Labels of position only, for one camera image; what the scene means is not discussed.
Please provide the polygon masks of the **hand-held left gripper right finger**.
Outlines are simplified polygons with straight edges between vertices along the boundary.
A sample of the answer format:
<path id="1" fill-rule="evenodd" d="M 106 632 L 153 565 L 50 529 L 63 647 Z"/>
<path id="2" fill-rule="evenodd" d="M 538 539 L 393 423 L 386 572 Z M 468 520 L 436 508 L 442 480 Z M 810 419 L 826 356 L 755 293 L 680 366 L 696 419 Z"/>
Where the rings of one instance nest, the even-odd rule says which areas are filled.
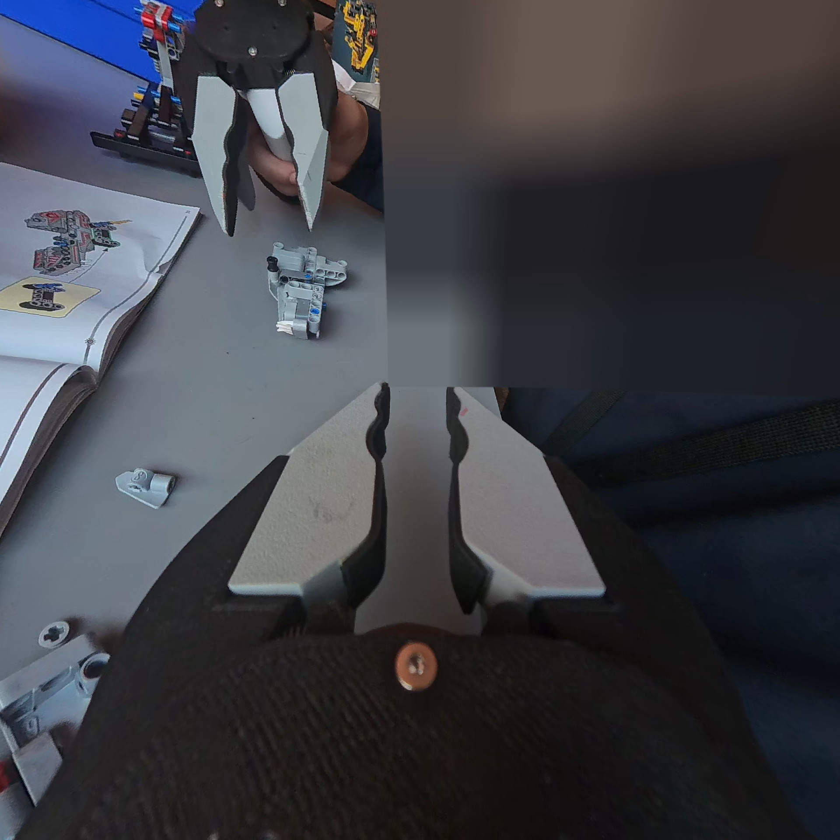
<path id="1" fill-rule="evenodd" d="M 449 572 L 461 611 L 603 598 L 542 452 L 461 387 L 447 389 L 446 412 Z"/>

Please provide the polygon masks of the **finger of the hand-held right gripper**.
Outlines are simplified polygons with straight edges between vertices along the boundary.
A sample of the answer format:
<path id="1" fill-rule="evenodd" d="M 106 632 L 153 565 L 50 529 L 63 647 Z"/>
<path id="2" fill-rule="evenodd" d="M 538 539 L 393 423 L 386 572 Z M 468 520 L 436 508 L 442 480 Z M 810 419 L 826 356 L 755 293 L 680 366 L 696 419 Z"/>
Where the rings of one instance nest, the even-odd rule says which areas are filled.
<path id="1" fill-rule="evenodd" d="M 322 72 L 292 70 L 283 75 L 276 95 L 301 205 L 312 230 L 320 212 L 328 166 L 330 81 Z"/>
<path id="2" fill-rule="evenodd" d="M 193 146 L 210 203 L 227 236 L 235 235 L 239 205 L 251 211 L 256 193 L 247 145 L 249 106 L 217 76 L 200 76 L 196 84 Z"/>

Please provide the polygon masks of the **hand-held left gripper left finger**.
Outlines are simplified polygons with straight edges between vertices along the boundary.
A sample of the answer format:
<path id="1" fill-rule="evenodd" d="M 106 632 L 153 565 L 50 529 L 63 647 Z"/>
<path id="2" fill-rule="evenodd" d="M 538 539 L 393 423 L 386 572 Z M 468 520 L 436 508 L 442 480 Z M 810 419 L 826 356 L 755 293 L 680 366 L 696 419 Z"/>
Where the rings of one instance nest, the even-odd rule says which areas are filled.
<path id="1" fill-rule="evenodd" d="M 390 388 L 377 382 L 289 453 L 234 569 L 235 595 L 358 608 L 385 569 Z"/>

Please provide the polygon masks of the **grey lego jaw assembly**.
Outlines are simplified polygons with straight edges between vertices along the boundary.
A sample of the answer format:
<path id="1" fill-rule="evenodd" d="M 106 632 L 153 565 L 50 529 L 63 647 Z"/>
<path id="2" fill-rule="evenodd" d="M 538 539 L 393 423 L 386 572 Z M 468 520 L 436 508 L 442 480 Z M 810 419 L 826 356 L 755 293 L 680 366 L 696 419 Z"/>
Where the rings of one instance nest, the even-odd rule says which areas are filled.
<path id="1" fill-rule="evenodd" d="M 276 330 L 300 340 L 320 336 L 324 292 L 346 281 L 348 263 L 328 259 L 314 247 L 273 244 L 266 260 L 270 295 L 277 305 Z"/>

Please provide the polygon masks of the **person's right forearm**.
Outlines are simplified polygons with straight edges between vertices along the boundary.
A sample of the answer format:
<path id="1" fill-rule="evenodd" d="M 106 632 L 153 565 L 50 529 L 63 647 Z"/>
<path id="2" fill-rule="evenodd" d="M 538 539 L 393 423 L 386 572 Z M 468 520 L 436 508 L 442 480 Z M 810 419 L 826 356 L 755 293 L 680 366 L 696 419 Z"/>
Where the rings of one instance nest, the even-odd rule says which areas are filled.
<path id="1" fill-rule="evenodd" d="M 382 116 L 368 104 L 356 102 L 367 119 L 367 137 L 359 158 L 351 165 L 347 175 L 332 181 L 340 190 L 358 198 L 364 204 L 383 214 L 384 166 L 382 145 Z"/>

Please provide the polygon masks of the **black lego chassis assembly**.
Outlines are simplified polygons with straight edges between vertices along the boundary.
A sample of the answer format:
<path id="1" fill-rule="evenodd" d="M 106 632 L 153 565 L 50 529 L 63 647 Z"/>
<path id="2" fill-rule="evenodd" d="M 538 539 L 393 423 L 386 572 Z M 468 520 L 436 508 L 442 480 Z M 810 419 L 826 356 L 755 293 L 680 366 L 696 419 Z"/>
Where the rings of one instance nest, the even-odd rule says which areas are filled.
<path id="1" fill-rule="evenodd" d="M 160 79 L 137 87 L 130 106 L 122 111 L 120 126 L 111 134 L 91 132 L 91 142 L 125 160 L 163 165 L 201 177 L 174 82 L 188 21 L 173 6 L 161 2 L 143 1 L 135 10 L 143 27 L 139 45 L 152 59 Z"/>

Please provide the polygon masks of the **lego set box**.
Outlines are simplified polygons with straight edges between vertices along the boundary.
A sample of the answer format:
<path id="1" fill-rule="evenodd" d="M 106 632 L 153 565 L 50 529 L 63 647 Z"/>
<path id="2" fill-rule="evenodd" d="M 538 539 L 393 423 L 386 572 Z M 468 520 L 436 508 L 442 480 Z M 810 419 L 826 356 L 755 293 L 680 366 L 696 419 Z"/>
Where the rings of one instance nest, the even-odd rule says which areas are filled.
<path id="1" fill-rule="evenodd" d="M 373 2 L 335 4 L 332 58 L 355 82 L 379 83 L 377 14 Z"/>

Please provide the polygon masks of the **small grey lego piece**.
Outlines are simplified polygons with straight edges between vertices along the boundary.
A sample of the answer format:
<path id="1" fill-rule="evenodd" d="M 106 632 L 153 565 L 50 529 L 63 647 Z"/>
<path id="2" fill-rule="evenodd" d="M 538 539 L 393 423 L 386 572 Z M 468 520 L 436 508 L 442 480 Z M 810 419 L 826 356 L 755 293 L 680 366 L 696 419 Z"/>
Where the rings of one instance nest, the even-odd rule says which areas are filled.
<path id="1" fill-rule="evenodd" d="M 175 476 L 148 468 L 129 470 L 115 478 L 115 485 L 122 494 L 155 510 L 160 509 L 169 499 L 175 483 Z"/>

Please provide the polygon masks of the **lego instruction booklet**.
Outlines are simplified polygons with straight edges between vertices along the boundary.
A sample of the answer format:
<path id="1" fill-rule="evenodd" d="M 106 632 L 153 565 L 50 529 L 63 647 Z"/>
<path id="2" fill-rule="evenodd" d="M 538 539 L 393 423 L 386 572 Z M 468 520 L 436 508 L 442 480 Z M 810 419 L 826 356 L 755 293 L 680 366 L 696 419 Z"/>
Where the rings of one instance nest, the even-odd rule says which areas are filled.
<path id="1" fill-rule="evenodd" d="M 1 530 L 200 209 L 1 164 Z"/>

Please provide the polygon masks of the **grey lego panel assembly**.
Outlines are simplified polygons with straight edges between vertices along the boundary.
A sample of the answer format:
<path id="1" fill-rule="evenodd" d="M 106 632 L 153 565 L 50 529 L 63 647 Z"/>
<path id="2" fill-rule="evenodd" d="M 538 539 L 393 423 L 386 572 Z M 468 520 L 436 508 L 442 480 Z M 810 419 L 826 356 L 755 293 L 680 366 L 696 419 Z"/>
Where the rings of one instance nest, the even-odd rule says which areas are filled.
<path id="1" fill-rule="evenodd" d="M 83 634 L 2 680 L 2 789 L 16 794 L 25 814 L 60 769 L 109 660 Z"/>

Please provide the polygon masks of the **person's right hand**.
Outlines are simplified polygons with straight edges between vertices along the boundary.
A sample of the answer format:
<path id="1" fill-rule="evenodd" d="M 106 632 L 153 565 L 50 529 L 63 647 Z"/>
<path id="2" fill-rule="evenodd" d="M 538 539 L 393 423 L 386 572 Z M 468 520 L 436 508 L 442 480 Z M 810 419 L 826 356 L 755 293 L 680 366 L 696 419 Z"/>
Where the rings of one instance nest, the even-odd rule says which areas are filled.
<path id="1" fill-rule="evenodd" d="M 368 139 L 369 115 L 364 104 L 339 91 L 330 139 L 327 178 L 342 180 L 360 158 Z M 252 113 L 248 123 L 248 163 L 260 180 L 278 195 L 298 199 L 297 174 L 293 163 L 277 158 L 268 146 Z"/>

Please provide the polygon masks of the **blue board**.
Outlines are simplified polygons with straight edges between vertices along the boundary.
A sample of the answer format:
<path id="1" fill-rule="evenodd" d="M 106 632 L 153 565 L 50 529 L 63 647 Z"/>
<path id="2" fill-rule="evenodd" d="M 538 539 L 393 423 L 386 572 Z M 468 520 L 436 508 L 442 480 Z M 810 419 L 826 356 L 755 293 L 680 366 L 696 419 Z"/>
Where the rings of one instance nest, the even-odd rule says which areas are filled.
<path id="1" fill-rule="evenodd" d="M 1 15 L 79 51 L 156 81 L 140 47 L 141 1 L 2 1 Z"/>

